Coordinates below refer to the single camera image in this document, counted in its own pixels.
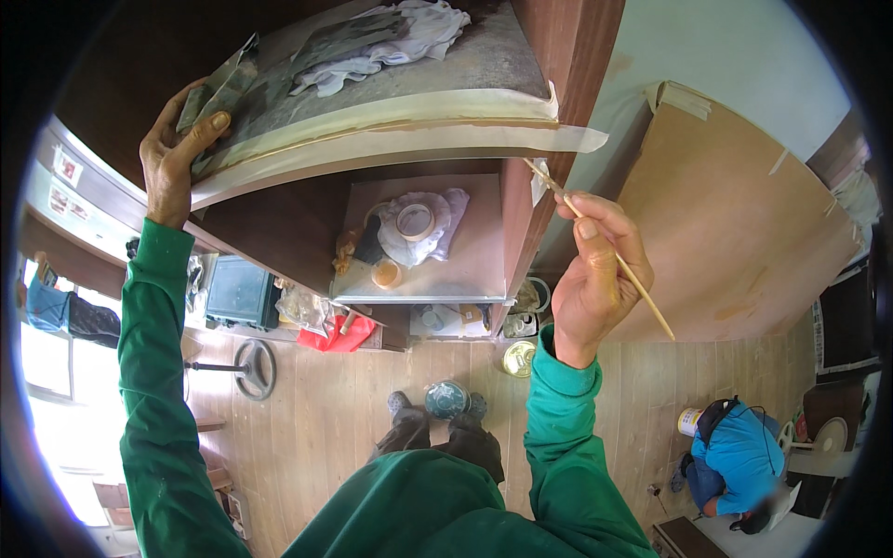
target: hand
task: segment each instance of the hand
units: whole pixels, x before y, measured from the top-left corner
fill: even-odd
[[[586,217],[574,219],[576,214],[555,195],[558,214],[574,219],[573,236],[580,252],[552,294],[555,358],[583,369],[596,358],[602,339],[640,299],[632,282],[618,271],[615,251],[646,290],[654,284],[655,273],[635,223],[618,204],[582,192],[569,194],[574,207]]]
[[[168,101],[155,125],[139,144],[149,198],[146,217],[172,229],[182,229],[189,216],[192,160],[224,135],[230,124],[226,112],[217,112],[198,122],[186,136],[175,131],[189,90],[202,83],[204,78],[193,81]]]

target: cabinet shelf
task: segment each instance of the cabinet shelf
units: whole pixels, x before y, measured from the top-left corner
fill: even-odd
[[[342,304],[503,302],[503,224],[496,174],[437,175],[354,184],[347,202],[345,229],[362,226],[366,212],[380,202],[407,192],[441,193],[451,187],[462,188],[470,199],[446,262],[429,258],[411,269],[402,268],[402,283],[387,291],[372,282],[369,264],[353,260],[347,273],[332,281],[332,299]]]

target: green sweatshirt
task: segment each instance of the green sweatshirt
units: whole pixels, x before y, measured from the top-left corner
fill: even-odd
[[[193,241],[146,220],[128,267],[118,357],[130,512],[144,556],[248,556],[214,499],[183,402],[179,341]],[[553,352],[550,326],[533,360],[524,435],[535,521],[507,512],[476,465],[430,449],[396,452],[354,473],[284,555],[654,556],[592,435],[601,369],[572,369]]]

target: tool box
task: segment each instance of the tool box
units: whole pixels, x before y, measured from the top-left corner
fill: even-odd
[[[237,255],[223,255],[214,263],[205,318],[226,326],[275,329],[279,324],[276,301],[280,290],[272,273]]]

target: person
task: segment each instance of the person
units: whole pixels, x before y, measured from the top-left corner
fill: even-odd
[[[73,292],[55,288],[58,276],[46,260],[45,252],[34,254],[38,265],[31,283],[19,283],[18,305],[25,305],[28,323],[41,331],[67,329],[69,335],[110,349],[118,348],[121,320],[114,310],[94,306]]]
[[[737,396],[710,404],[697,421],[690,453],[679,459],[670,489],[688,482],[697,509],[707,517],[741,513],[730,528],[762,531],[782,496],[784,453],[775,442],[779,423],[762,407]]]
[[[194,241],[181,230],[189,214],[189,167],[230,124],[218,112],[185,137],[174,132],[189,90],[200,83],[165,105],[139,150],[148,205],[123,289],[118,354],[128,414],[121,458],[144,556],[248,556],[214,497],[180,388],[183,294]],[[638,301],[617,270],[615,250],[645,287],[654,273],[618,205],[582,193],[573,194],[573,203],[586,215],[573,226],[579,255],[553,293],[555,324],[540,332],[527,401],[524,447],[535,520],[505,509],[498,442],[480,427],[480,409],[451,425],[449,447],[430,448],[426,421],[393,395],[394,428],[284,555],[655,556],[608,476],[601,438],[593,436],[599,344]],[[558,213],[574,217],[563,203]]]

